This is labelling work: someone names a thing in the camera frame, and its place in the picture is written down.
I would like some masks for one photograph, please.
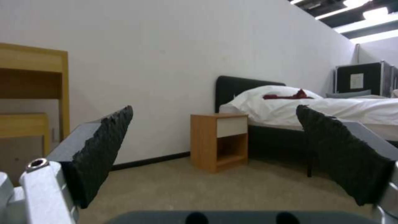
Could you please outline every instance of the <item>bed frame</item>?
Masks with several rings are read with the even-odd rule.
[[[215,87],[215,112],[218,113],[220,106],[233,100],[234,96],[238,96],[246,90],[267,85],[285,86],[284,83],[278,82],[229,76],[218,77]],[[307,176],[311,177],[316,155],[311,150],[303,131],[249,125],[248,133],[251,158],[273,157],[304,161],[307,165]],[[395,147],[398,146],[398,142],[390,141],[390,143]]]

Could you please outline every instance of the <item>nightstand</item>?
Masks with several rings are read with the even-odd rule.
[[[191,161],[212,173],[248,161],[248,116],[191,115]]]

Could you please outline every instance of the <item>dark red cloth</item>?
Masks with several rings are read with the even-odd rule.
[[[275,94],[271,94],[271,95],[264,95],[263,99],[264,100],[274,100],[274,99],[298,100],[298,99],[313,99],[313,98],[312,97],[308,97],[307,94],[305,94],[304,90],[300,89],[293,96],[277,96]]]

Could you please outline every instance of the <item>black baseboard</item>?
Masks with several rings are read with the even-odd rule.
[[[183,158],[183,157],[188,157],[190,154],[191,154],[191,152],[188,151],[188,152],[182,152],[182,153],[177,153],[177,154],[172,154],[172,155],[165,155],[165,156],[151,158],[151,159],[138,160],[138,161],[129,162],[129,163],[116,164],[116,165],[112,166],[111,171],[127,169],[127,168],[132,168],[132,167],[139,167],[139,166],[149,165],[152,163],[164,162],[164,161],[172,160],[172,159],[179,159],[179,158]]]

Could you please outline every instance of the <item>dark gray upholstered headboard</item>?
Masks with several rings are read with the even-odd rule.
[[[246,90],[267,85],[285,86],[284,83],[219,76],[216,81],[215,112],[218,113],[220,106],[233,100],[234,96],[238,96]]]

